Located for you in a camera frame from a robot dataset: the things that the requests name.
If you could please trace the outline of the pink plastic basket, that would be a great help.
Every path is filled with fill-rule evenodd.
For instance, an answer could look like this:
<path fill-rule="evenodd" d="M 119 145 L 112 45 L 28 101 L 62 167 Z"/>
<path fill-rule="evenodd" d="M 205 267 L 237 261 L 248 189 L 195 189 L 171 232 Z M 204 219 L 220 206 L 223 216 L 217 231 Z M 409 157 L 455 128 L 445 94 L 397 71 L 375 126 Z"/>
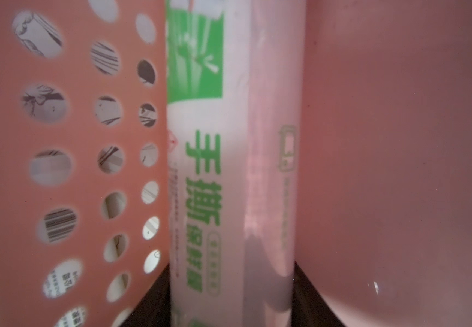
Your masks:
<path fill-rule="evenodd" d="M 170 265 L 167 1 L 0 1 L 0 326 Z M 472 326 L 472 1 L 305 1 L 294 262 L 345 326 Z"/>

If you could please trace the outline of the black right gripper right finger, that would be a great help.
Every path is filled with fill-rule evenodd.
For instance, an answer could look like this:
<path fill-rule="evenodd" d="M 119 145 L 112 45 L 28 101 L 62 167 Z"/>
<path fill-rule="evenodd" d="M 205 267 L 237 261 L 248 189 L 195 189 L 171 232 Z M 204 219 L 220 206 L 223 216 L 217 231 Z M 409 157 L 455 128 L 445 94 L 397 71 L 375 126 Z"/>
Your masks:
<path fill-rule="evenodd" d="M 345 327 L 297 263 L 293 281 L 292 327 Z"/>

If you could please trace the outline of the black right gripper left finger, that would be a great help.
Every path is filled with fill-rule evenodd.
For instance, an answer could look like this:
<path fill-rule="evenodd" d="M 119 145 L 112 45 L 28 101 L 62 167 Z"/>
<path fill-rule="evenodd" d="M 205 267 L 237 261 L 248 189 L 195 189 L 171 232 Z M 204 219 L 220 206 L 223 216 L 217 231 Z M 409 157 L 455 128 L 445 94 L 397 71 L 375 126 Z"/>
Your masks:
<path fill-rule="evenodd" d="M 171 327 L 169 264 L 120 327 Z"/>

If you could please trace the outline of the clear green wrap roll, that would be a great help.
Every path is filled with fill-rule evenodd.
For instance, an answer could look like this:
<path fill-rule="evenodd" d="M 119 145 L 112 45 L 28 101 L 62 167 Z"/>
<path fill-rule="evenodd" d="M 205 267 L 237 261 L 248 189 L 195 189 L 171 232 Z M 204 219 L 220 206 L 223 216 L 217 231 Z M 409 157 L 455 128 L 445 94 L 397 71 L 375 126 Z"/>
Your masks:
<path fill-rule="evenodd" d="M 173 326 L 290 326 L 305 1 L 167 1 Z"/>

